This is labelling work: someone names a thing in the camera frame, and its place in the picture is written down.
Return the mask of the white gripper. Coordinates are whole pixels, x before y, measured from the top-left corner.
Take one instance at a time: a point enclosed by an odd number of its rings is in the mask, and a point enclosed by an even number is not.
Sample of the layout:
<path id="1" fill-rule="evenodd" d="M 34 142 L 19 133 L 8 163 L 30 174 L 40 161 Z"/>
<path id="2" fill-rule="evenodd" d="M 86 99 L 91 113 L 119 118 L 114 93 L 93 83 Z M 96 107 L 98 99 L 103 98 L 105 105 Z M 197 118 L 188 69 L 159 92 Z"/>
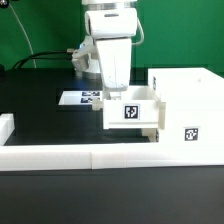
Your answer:
<path id="1" fill-rule="evenodd" d="M 129 86 L 132 42 L 130 38 L 97 40 L 100 71 L 109 100 L 120 100 Z"/>

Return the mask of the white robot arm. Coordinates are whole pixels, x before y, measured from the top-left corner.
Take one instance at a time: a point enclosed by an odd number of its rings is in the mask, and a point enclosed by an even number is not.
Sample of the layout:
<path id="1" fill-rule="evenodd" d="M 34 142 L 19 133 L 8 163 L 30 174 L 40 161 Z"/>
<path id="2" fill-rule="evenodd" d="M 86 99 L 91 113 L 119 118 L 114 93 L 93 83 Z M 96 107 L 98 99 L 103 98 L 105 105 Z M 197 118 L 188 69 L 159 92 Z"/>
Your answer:
<path id="1" fill-rule="evenodd" d="M 144 42 L 138 0 L 82 0 L 85 39 L 72 54 L 77 71 L 101 75 L 104 97 L 121 99 L 130 83 L 132 47 Z"/>

